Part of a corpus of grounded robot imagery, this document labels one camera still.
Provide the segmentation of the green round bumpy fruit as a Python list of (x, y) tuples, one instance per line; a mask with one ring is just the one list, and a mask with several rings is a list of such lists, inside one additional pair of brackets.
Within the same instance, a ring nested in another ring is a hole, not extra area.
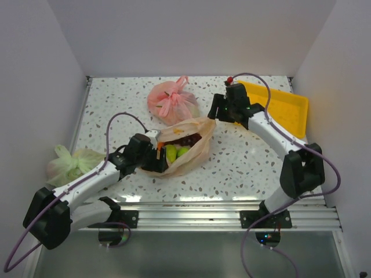
[(177, 158), (183, 156), (185, 153), (189, 151), (189, 147), (181, 147), (177, 150)]

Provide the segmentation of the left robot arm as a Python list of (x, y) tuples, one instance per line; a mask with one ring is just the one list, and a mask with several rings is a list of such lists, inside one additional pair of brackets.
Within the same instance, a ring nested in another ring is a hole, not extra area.
[(91, 225), (119, 226), (120, 206), (109, 197), (86, 201), (132, 174), (137, 168), (163, 173), (168, 164), (166, 151), (158, 148), (159, 130), (135, 134), (128, 145), (109, 154), (90, 172), (54, 190), (43, 187), (30, 204), (23, 226), (48, 250), (61, 245), (70, 233)]

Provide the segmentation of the orange plastic fruit bag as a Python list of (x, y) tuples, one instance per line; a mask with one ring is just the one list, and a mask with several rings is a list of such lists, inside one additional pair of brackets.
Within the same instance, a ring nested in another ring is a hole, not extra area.
[(171, 163), (164, 172), (157, 173), (143, 167), (140, 170), (150, 177), (156, 178), (177, 177), (189, 173), (209, 157), (211, 138), (215, 127), (216, 121), (214, 119), (200, 117), (184, 120), (162, 129), (159, 136), (159, 142), (161, 143), (183, 139), (194, 134), (199, 134), (201, 139), (188, 152)]

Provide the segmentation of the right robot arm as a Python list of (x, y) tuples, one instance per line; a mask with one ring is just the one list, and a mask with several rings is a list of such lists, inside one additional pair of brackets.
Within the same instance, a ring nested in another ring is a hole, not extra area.
[(325, 182), (323, 159), (313, 153), (321, 154), (321, 147), (299, 140), (277, 124), (261, 104), (252, 104), (244, 85), (229, 85), (225, 95), (215, 94), (208, 118), (239, 123), (263, 139), (283, 161), (279, 188), (259, 204), (257, 215), (262, 226), (272, 227), (285, 205)]

